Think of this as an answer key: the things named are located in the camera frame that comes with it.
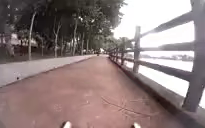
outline path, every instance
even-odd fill
[[[68,65],[0,88],[6,128],[182,128],[105,57]]]

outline fence post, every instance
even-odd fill
[[[140,55],[140,31],[141,27],[137,26],[136,27],[136,32],[135,32],[135,47],[134,47],[134,66],[133,66],[133,72],[138,73],[139,70],[139,55]]]
[[[124,55],[125,55],[125,40],[123,40],[123,43],[121,45],[121,65],[124,65]]]
[[[195,25],[195,51],[192,76],[183,108],[195,112],[205,89],[205,0],[191,0]]]

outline sky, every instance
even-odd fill
[[[136,26],[142,33],[191,10],[190,0],[125,0],[121,8],[124,14],[121,24],[114,30],[114,36],[132,39]],[[194,40],[193,22],[175,28],[150,34],[141,39],[142,47],[158,47],[163,44]]]

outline wooden fence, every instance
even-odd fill
[[[135,38],[112,49],[110,51],[110,58],[116,62],[118,59],[121,59],[121,65],[124,64],[124,61],[133,62],[134,73],[138,73],[139,65],[143,65],[188,81],[189,88],[182,107],[185,110],[195,112],[205,88],[205,0],[191,0],[191,5],[192,11],[163,23],[151,31],[141,34],[140,27],[136,27]],[[193,42],[168,44],[159,48],[140,47],[140,39],[142,37],[151,33],[162,32],[191,21],[194,22],[195,27],[195,40]],[[131,42],[135,42],[134,49],[125,50],[125,45]],[[143,51],[194,51],[192,72],[142,61],[139,58],[140,52]],[[124,58],[124,54],[128,52],[134,52],[134,59]]]

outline water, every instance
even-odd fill
[[[168,67],[174,67],[176,69],[181,69],[185,71],[191,71],[193,67],[192,62],[184,62],[184,61],[175,61],[175,60],[163,60],[163,59],[141,59],[143,61],[165,65]],[[126,62],[126,66],[129,68],[133,67],[133,63]],[[189,83],[188,81],[179,79],[174,76],[167,75],[165,73],[147,68],[145,66],[140,66],[139,73],[143,74],[144,76],[156,81],[158,84],[162,85],[163,87],[185,97]],[[200,102],[200,106],[205,109],[205,90],[202,96],[202,100]]]

